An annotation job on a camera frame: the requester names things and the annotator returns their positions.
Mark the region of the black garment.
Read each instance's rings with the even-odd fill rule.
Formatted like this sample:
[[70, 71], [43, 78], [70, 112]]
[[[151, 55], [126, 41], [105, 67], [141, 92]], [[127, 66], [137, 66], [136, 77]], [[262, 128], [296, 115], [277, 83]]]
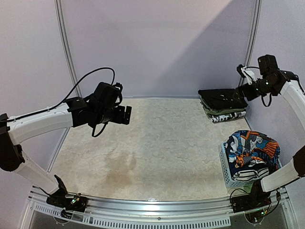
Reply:
[[203, 102], [212, 109], [242, 109], [248, 106], [244, 98], [239, 97], [235, 89], [199, 90]]

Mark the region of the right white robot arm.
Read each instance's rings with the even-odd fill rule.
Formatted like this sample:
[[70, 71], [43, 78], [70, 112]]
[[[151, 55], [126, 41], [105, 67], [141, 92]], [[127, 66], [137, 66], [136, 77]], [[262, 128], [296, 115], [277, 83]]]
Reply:
[[285, 165], [262, 178], [246, 198], [250, 208], [264, 202], [264, 193], [292, 183], [305, 175], [305, 92], [296, 74], [277, 65], [259, 66], [261, 78], [251, 67], [239, 65], [237, 71], [247, 83], [238, 91], [250, 103], [247, 122], [253, 130], [266, 132], [279, 140], [287, 153]]

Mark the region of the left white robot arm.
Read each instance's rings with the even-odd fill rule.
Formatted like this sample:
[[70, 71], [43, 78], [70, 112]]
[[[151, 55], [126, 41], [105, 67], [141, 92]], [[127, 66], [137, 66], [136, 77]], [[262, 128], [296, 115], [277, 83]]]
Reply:
[[132, 108], [122, 106], [122, 85], [99, 83], [89, 96], [64, 99], [59, 105], [32, 114], [0, 116], [0, 168], [14, 172], [52, 195], [60, 207], [67, 207], [71, 197], [57, 175], [49, 175], [23, 152], [22, 142], [33, 137], [70, 127], [116, 123], [128, 125]]

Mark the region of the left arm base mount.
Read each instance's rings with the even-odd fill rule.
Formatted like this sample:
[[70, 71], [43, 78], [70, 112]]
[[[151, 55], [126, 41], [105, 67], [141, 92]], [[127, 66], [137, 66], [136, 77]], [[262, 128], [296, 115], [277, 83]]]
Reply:
[[85, 212], [88, 204], [88, 198], [82, 196], [80, 193], [68, 197], [68, 191], [63, 181], [57, 176], [56, 178], [59, 188], [53, 194], [49, 194], [46, 203], [56, 207], [64, 208], [65, 210], [72, 210], [77, 212]]

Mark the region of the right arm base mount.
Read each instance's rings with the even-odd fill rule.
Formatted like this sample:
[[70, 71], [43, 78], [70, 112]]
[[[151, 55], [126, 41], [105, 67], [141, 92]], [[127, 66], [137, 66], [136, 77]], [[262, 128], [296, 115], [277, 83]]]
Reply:
[[248, 211], [256, 208], [271, 205], [271, 192], [247, 192], [242, 188], [234, 189], [229, 197], [229, 201], [234, 213]]

